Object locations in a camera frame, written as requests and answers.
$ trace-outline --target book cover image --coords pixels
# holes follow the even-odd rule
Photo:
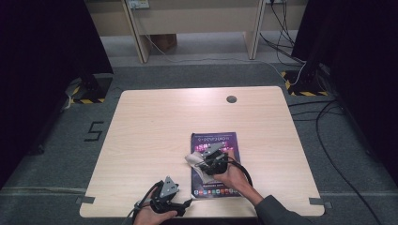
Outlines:
[[[194,133],[191,136],[191,153],[203,153],[210,144],[224,143],[221,149],[223,152],[234,150],[235,159],[240,163],[239,151],[237,148],[237,134],[235,132],[224,133]],[[191,168],[191,195],[194,199],[239,197],[240,194],[219,181],[203,183],[197,171]]]

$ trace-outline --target black curtain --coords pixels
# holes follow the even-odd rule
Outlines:
[[[330,66],[331,80],[354,128],[396,184],[397,24],[396,0],[309,0],[292,52]]]
[[[83,0],[1,1],[0,187],[43,141],[76,78],[113,73]]]

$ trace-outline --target dark sleeve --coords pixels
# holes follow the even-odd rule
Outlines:
[[[288,211],[272,195],[267,196],[257,204],[255,212],[258,218],[267,225],[307,225],[313,224],[310,220],[295,212]]]

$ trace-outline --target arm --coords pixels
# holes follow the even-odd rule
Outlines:
[[[234,151],[229,151],[228,156],[235,159]],[[312,224],[310,220],[295,212],[290,212],[278,202],[273,196],[265,199],[254,187],[250,186],[246,176],[236,166],[228,164],[228,169],[223,174],[215,174],[214,179],[223,182],[230,188],[237,190],[243,197],[254,206],[259,219],[269,225],[307,225]]]

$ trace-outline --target light wood tabletop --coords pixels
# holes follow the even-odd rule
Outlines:
[[[229,103],[229,96],[237,102]],[[193,133],[235,132],[242,165],[264,197],[288,210],[321,216],[313,175],[281,88],[221,87],[125,91],[117,105],[82,203],[85,218],[125,217],[167,175],[179,184],[174,203],[191,198]],[[193,201],[185,218],[256,217],[244,198]]]

